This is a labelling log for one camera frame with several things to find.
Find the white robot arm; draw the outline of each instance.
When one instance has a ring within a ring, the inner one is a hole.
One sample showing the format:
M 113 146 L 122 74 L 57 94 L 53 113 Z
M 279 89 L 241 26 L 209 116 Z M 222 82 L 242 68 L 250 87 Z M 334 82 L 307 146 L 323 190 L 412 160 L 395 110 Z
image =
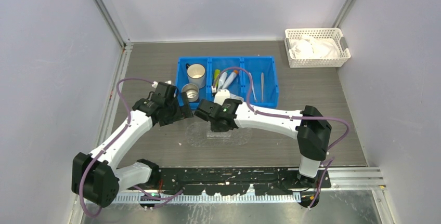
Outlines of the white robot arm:
M 316 108 L 311 106 L 306 106 L 303 111 L 282 111 L 257 106 L 252 106 L 252 108 L 270 114 L 322 116 Z M 202 100 L 194 115 L 209 121 L 211 131 L 215 132 L 224 132 L 235 128 L 257 128 L 296 139 L 302 155 L 299 174 L 304 176 L 306 180 L 316 177 L 320 162 L 326 159 L 331 134 L 331 125 L 327 121 L 306 121 L 260 115 L 251 111 L 246 103 L 230 98 L 222 98 L 221 100 L 215 98 L 215 102 Z
M 83 187 L 83 195 L 86 199 L 101 207 L 107 207 L 121 190 L 141 183 L 146 186 L 154 186 L 158 183 L 159 166 L 153 162 L 140 159 L 131 166 L 117 169 L 121 159 L 133 144 L 156 123 L 164 126 L 193 117 L 185 94 L 181 95 L 184 106 L 179 106 L 176 86 L 163 82 L 155 86 L 154 93 L 148 98 L 138 100 L 132 107 L 130 123 L 126 119 L 104 143 L 89 154 L 80 152 L 76 155 L 72 165 L 72 191 L 74 193 L 79 193 L 81 178 L 86 167 L 102 151 L 104 153 L 98 157 L 86 175 Z M 105 150 L 104 148 L 120 134 L 127 124 L 125 132 Z

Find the gray table surface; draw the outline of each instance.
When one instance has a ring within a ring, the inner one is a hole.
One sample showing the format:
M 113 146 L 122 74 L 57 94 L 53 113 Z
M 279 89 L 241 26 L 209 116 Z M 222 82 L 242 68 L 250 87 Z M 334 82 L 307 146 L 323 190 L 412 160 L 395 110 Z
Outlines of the gray table surface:
M 308 104 L 315 106 L 324 116 L 347 120 L 352 130 L 330 150 L 330 156 L 335 156 L 333 166 L 366 166 L 336 69 L 289 68 L 283 41 L 139 43 L 133 47 L 126 77 L 174 80 L 176 62 L 181 56 L 257 55 L 274 56 L 280 91 L 277 109 L 301 110 Z M 147 97 L 151 90 L 153 88 L 145 82 L 130 81 L 124 83 L 122 93 L 129 105 L 133 105 L 140 98 Z M 120 102 L 113 129 L 125 118 L 126 112 Z M 141 158 L 162 167 L 298 166 L 300 163 L 297 141 L 269 131 L 240 130 L 224 142 L 195 141 L 199 136 L 206 136 L 206 124 L 197 123 L 201 121 L 194 117 L 168 126 L 155 126 L 134 144 L 120 166 L 131 165 Z M 342 124 L 331 122 L 331 125 L 330 142 L 345 131 Z

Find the plastic tube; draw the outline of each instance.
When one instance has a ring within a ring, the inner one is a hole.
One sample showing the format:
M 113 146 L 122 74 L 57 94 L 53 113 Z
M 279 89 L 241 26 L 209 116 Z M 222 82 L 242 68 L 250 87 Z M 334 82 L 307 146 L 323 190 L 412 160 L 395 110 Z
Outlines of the plastic tube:
M 228 88 L 228 86 L 230 86 L 230 85 L 233 83 L 233 81 L 234 81 L 234 79 L 236 78 L 236 76 L 237 76 L 238 73 L 239 73 L 238 71 L 234 70 L 234 71 L 228 76 L 227 80 L 225 80 L 225 83 L 222 85 L 222 89 L 226 89 L 226 88 Z
M 216 83 L 214 83 L 213 85 L 217 84 L 217 82 L 219 81 L 217 89 L 221 89 L 226 79 L 227 79 L 227 73 L 226 72 L 222 73 L 220 74 L 220 76 L 217 76 L 217 78 L 215 79 Z

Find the white connector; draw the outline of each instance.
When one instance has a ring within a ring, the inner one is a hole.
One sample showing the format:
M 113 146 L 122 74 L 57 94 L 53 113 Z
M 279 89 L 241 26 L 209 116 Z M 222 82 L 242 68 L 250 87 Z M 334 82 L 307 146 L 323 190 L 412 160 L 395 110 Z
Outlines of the white connector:
M 230 91 L 226 89 L 221 89 L 216 93 L 216 96 L 214 96 L 214 102 L 222 105 L 227 98 L 230 98 Z
M 166 84 L 169 84 L 169 85 L 173 85 L 173 83 L 172 83 L 171 80 L 169 80 L 169 81 L 165 81 L 165 83 L 166 83 Z M 158 82 L 153 81 L 152 87 L 156 89 L 157 86 L 158 86 Z

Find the blue divided tray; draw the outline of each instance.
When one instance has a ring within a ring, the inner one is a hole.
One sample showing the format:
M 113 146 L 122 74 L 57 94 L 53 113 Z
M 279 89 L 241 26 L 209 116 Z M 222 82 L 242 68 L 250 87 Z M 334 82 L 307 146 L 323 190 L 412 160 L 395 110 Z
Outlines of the blue divided tray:
M 214 79 L 214 70 L 223 70 L 227 67 L 241 67 L 249 71 L 253 76 L 254 90 L 256 92 L 257 102 L 254 101 L 251 92 L 250 103 L 255 106 L 275 108 L 279 100 L 279 85 L 277 83 L 277 72 L 273 56 L 248 56 L 248 57 L 180 57 L 176 69 L 175 84 L 179 91 L 182 87 L 189 83 L 187 77 L 186 64 L 201 64 L 207 70 L 206 85 L 199 89 L 199 101 L 207 99 L 213 101 L 211 94 L 211 84 Z M 264 101 L 261 102 L 261 73 L 264 73 Z M 239 72 L 239 76 L 228 87 L 228 90 L 235 95 L 246 98 L 250 81 L 248 76 L 243 72 Z M 182 106 L 182 98 L 178 96 L 179 104 Z M 198 107 L 198 102 L 190 103 L 191 109 Z

